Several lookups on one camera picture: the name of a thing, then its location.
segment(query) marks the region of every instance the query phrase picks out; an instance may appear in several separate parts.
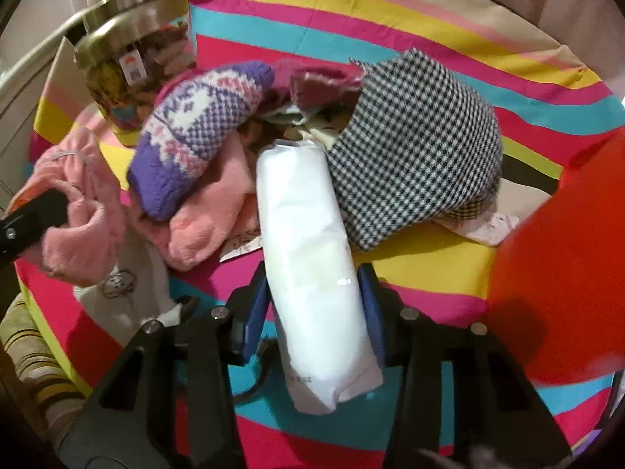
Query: red balloon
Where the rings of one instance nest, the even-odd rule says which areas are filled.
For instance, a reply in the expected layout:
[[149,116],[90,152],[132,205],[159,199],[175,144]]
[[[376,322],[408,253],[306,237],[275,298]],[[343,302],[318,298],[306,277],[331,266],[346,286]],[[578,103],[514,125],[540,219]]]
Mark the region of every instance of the red balloon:
[[625,367],[625,129],[499,246],[485,322],[539,383]]

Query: pink fuzzy sock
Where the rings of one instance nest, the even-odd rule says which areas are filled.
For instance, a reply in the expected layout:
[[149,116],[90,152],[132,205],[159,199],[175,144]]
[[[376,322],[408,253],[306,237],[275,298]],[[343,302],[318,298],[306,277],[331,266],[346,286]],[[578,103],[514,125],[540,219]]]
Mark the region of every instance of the pink fuzzy sock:
[[246,152],[234,132],[171,220],[148,217],[132,189],[130,220],[172,268],[187,271],[214,254],[229,236],[257,227],[254,192]]
[[115,264],[126,221],[120,182],[87,128],[70,132],[39,158],[7,212],[52,188],[70,201],[68,225],[48,229],[41,242],[26,249],[23,257],[51,277],[81,287],[97,284]]
[[355,65],[298,68],[291,75],[291,100],[299,109],[338,102],[354,108],[362,80],[363,72]]

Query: multicolored striped bedspread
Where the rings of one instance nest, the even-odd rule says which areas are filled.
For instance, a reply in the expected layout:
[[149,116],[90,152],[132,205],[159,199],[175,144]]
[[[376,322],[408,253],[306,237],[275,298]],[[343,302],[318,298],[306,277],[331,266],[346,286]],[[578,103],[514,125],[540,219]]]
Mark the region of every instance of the multicolored striped bedspread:
[[[487,0],[190,0],[199,63],[212,67],[246,59],[305,58],[319,64],[350,57],[377,62],[418,47],[488,98],[504,134],[504,176],[552,192],[562,165],[577,151],[625,124],[620,102],[565,46]],[[33,163],[73,125],[101,137],[101,148],[124,189],[132,150],[120,145],[89,104],[72,70],[71,48],[60,51],[43,93],[30,147]],[[405,229],[356,264],[377,274],[435,320],[466,325],[486,309],[493,249],[435,224]],[[249,282],[258,251],[229,263],[207,261],[172,274],[171,294],[198,295],[209,308]],[[37,324],[71,378],[89,393],[121,348],[80,308],[67,284],[17,264]],[[268,319],[265,334],[274,336]],[[232,368],[234,391],[255,379],[254,365]],[[453,386],[446,367],[441,445],[453,432]],[[251,468],[380,467],[389,438],[400,372],[387,369],[380,390],[342,404],[335,414],[295,412],[280,372],[259,400],[237,407]],[[571,445],[595,426],[612,375],[539,393]]]

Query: jar lid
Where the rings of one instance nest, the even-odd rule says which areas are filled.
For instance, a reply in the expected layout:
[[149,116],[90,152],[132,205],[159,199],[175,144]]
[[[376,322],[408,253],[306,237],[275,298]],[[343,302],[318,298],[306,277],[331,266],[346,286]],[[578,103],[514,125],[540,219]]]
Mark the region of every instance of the jar lid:
[[118,13],[148,1],[150,0],[101,0],[82,17],[82,22],[87,33],[91,33]]
[[188,12],[188,0],[151,0],[126,10],[80,39],[74,51],[76,64],[83,70],[98,65]]

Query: beige wall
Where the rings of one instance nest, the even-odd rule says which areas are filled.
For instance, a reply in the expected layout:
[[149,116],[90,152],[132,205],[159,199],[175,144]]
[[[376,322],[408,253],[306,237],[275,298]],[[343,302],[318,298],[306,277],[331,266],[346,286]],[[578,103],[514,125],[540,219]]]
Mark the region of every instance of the beige wall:
[[0,36],[0,58],[12,67],[72,14],[70,0],[22,0]]

